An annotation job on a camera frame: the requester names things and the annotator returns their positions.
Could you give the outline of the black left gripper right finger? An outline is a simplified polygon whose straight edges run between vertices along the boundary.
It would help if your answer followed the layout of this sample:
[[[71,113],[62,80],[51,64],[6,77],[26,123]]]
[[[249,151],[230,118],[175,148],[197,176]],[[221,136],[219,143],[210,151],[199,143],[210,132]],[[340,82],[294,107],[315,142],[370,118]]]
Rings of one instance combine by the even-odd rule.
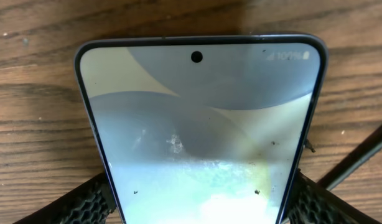
[[[381,224],[349,205],[314,181],[296,172],[284,223],[290,224]]]

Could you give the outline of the blue Galaxy S24+ smartphone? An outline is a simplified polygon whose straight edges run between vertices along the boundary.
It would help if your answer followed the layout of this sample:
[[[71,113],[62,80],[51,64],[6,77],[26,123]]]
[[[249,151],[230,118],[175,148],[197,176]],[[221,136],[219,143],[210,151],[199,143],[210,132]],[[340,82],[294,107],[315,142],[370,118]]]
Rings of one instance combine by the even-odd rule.
[[[309,34],[93,40],[73,67],[123,223],[279,223],[328,64]]]

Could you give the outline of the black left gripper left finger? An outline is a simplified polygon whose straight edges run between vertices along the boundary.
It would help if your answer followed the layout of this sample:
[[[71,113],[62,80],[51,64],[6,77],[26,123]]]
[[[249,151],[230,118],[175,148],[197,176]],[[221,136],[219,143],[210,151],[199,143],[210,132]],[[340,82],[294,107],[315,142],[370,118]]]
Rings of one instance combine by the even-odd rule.
[[[107,176],[100,173],[14,224],[105,224],[115,210]]]

